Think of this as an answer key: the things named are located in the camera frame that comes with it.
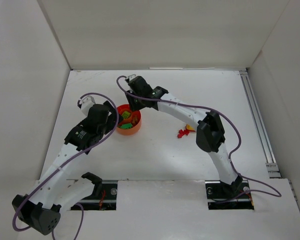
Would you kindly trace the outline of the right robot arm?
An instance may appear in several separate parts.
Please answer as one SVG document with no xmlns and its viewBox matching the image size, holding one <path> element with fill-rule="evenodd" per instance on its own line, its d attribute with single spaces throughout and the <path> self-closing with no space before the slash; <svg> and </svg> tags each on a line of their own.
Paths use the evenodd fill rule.
<svg viewBox="0 0 300 240">
<path fill-rule="evenodd" d="M 208 153 L 217 169 L 223 192 L 230 196 L 239 191 L 243 178 L 234 169 L 231 154 L 226 149 L 221 113 L 209 107 L 186 104 L 160 86 L 152 88 L 142 76 L 133 74 L 125 81 L 129 86 L 125 95 L 131 110 L 152 108 L 191 126 L 196 133 L 196 145 Z"/>
</svg>

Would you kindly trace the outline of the lime curved lego brick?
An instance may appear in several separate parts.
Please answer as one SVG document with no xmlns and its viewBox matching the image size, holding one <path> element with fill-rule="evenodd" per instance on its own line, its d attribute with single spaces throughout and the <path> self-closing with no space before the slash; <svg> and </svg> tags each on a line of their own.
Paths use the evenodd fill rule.
<svg viewBox="0 0 300 240">
<path fill-rule="evenodd" d="M 122 112 L 121 116 L 124 118 L 124 119 L 129 119 L 131 117 L 132 113 L 125 110 Z"/>
</svg>

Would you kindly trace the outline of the orange round divided container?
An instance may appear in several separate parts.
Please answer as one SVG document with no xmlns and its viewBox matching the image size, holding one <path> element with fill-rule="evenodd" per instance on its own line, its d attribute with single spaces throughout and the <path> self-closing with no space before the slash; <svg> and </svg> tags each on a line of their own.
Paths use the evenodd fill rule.
<svg viewBox="0 0 300 240">
<path fill-rule="evenodd" d="M 129 111 L 131 112 L 131 116 L 130 118 L 128 119 L 124 119 L 118 124 L 117 128 L 116 128 L 116 131 L 120 134 L 120 135 L 123 135 L 123 136 L 132 136 L 134 134 L 136 134 L 141 126 L 142 126 L 142 115 L 141 115 L 141 112 L 139 110 L 136 110 L 136 111 L 132 111 L 130 109 L 130 105 L 129 104 L 123 104 L 123 105 L 120 105 L 117 107 L 117 110 L 118 110 L 118 113 L 119 113 L 119 116 L 122 117 L 122 112 L 123 111 Z M 136 125 L 133 125 L 132 124 L 132 120 L 134 117 L 137 117 L 138 118 L 138 123 Z M 120 129 L 119 126 L 121 126 L 122 124 L 127 124 L 127 123 L 131 123 L 133 125 L 132 128 L 130 129 Z"/>
</svg>

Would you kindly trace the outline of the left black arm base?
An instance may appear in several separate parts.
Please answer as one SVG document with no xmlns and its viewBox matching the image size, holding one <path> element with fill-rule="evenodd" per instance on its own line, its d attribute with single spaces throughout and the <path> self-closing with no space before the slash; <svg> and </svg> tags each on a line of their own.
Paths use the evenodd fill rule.
<svg viewBox="0 0 300 240">
<path fill-rule="evenodd" d="M 118 181 L 102 180 L 93 173 L 87 172 L 81 176 L 82 179 L 89 180 L 93 184 L 90 195 L 81 199 L 71 207 L 71 210 L 78 211 L 81 208 L 85 211 L 115 211 L 117 208 Z"/>
</svg>

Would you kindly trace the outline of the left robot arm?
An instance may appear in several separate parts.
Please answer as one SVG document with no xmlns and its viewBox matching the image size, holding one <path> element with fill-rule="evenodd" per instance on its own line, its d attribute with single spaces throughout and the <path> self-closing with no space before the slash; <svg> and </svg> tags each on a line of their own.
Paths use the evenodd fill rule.
<svg viewBox="0 0 300 240">
<path fill-rule="evenodd" d="M 36 186 L 12 200 L 12 227 L 17 232 L 32 228 L 44 236 L 51 234 L 65 211 L 102 187 L 102 179 L 91 172 L 73 184 L 68 180 L 90 151 L 114 132 L 120 116 L 110 99 L 98 104 L 88 95 L 78 106 L 85 118 L 67 134 L 57 157 Z"/>
</svg>

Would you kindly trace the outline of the green long lego brick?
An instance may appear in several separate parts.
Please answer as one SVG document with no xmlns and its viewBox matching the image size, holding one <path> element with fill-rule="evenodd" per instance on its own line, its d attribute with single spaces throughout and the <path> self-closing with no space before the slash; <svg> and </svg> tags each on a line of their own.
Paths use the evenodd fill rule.
<svg viewBox="0 0 300 240">
<path fill-rule="evenodd" d="M 119 126 L 119 128 L 123 129 L 123 130 L 131 129 L 133 127 L 134 126 L 131 123 L 126 123 L 126 124 L 122 124 L 121 126 Z"/>
</svg>

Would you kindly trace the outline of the red lego pieces cluster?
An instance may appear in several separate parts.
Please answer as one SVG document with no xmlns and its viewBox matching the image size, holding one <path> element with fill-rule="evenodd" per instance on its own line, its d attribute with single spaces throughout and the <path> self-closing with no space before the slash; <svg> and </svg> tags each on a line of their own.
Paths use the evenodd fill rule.
<svg viewBox="0 0 300 240">
<path fill-rule="evenodd" d="M 181 139 L 183 136 L 188 136 L 190 131 L 188 129 L 180 129 L 177 134 L 177 138 Z"/>
</svg>

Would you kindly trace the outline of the brown lego brick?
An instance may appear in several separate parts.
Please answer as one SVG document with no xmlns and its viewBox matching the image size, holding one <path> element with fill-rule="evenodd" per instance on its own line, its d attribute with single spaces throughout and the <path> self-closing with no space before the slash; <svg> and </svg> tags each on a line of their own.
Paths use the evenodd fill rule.
<svg viewBox="0 0 300 240">
<path fill-rule="evenodd" d="M 131 122 L 133 125 L 136 125 L 138 123 L 138 118 L 137 117 L 134 117 L 132 119 L 132 122 Z"/>
</svg>

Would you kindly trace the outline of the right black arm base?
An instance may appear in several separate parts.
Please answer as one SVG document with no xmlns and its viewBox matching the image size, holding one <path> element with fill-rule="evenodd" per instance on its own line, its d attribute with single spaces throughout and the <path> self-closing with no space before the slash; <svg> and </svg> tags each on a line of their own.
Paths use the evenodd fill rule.
<svg viewBox="0 0 300 240">
<path fill-rule="evenodd" d="M 254 210 L 254 203 L 247 180 L 241 177 L 228 185 L 219 180 L 205 182 L 209 210 Z"/>
</svg>

